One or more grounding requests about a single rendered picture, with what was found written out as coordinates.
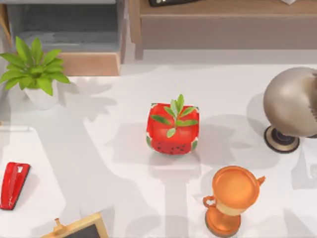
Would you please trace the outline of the red watermelon plant pot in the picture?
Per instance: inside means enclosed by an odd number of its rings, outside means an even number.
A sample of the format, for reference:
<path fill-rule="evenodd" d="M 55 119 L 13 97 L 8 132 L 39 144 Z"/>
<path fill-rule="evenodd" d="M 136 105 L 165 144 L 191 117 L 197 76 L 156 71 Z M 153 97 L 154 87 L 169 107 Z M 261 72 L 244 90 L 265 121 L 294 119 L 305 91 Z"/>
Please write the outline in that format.
<path fill-rule="evenodd" d="M 199 138 L 199 108 L 185 105 L 184 96 L 169 104 L 153 103 L 147 122 L 147 144 L 171 156 L 185 155 L 196 149 Z"/>

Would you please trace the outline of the pale wooden drawer front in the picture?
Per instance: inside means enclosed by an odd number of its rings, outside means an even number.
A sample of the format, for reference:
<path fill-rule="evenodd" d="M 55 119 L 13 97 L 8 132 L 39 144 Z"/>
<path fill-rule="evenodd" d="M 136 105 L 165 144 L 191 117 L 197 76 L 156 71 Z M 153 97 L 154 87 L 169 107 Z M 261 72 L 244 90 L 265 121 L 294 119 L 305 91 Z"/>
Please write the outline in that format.
<path fill-rule="evenodd" d="M 64 74 L 67 76 L 118 76 L 121 67 L 119 52 L 63 52 Z"/>

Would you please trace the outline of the orange trophy cup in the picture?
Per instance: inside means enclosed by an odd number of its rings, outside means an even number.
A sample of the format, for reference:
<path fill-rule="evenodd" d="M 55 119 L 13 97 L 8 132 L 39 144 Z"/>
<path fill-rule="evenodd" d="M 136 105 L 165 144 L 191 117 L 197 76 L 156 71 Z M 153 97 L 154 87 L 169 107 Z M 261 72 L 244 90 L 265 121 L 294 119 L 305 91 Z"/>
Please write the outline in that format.
<path fill-rule="evenodd" d="M 260 193 L 265 176 L 256 178 L 249 170 L 227 166 L 212 179 L 213 195 L 203 198 L 207 208 L 206 227 L 217 237 L 235 235 L 241 225 L 241 214 L 252 206 Z"/>

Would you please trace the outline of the wooden shelf cupboard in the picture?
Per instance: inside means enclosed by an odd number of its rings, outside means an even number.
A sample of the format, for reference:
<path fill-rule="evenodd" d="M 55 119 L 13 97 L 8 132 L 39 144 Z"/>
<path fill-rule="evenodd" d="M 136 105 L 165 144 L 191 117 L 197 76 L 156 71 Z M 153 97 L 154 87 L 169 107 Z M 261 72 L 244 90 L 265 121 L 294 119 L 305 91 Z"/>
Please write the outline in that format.
<path fill-rule="evenodd" d="M 126 62 L 317 63 L 317 0 L 127 0 Z"/>

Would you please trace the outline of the black object on shelf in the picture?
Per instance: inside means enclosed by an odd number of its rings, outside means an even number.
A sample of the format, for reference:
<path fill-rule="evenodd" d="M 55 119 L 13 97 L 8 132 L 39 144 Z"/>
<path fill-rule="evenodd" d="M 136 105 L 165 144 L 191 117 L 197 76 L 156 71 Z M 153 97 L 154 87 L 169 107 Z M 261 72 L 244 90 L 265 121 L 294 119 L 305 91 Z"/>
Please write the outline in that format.
<path fill-rule="evenodd" d="M 187 3 L 197 2 L 200 0 L 148 0 L 148 1 L 150 6 L 159 7 L 159 6 L 187 4 Z"/>

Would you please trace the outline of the green plant in white pot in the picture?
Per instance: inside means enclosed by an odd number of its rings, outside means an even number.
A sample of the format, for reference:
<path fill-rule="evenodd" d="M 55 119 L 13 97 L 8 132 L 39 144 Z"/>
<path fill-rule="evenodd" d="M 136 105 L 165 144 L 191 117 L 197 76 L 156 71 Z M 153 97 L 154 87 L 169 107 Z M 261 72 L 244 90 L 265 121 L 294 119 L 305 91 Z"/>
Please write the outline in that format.
<path fill-rule="evenodd" d="M 16 53 L 1 53 L 0 57 L 8 62 L 7 71 L 0 77 L 9 90 L 18 85 L 30 101 L 39 109 L 48 110 L 58 103 L 57 83 L 69 84 L 63 73 L 61 52 L 53 49 L 44 53 L 39 38 L 29 47 L 21 38 L 15 38 Z"/>

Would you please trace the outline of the wooden framed blackboard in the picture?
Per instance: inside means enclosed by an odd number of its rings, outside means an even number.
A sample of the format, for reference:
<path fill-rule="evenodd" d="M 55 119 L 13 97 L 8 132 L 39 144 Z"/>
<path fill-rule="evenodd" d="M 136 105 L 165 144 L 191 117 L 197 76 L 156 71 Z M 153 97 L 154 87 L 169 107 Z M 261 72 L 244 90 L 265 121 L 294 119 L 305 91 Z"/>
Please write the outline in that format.
<path fill-rule="evenodd" d="M 40 238 L 108 238 L 106 227 L 100 212 L 84 217 L 69 225 L 63 225 L 59 218 L 49 234 Z"/>

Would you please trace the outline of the red stapler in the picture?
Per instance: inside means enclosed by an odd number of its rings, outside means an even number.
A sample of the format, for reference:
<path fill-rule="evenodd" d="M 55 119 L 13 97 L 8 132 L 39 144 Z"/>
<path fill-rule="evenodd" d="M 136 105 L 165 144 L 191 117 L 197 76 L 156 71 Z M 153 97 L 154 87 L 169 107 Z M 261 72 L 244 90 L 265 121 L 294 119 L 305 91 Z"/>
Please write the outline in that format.
<path fill-rule="evenodd" d="M 30 168 L 26 163 L 9 162 L 6 165 L 1 186 L 0 209 L 15 208 Z"/>

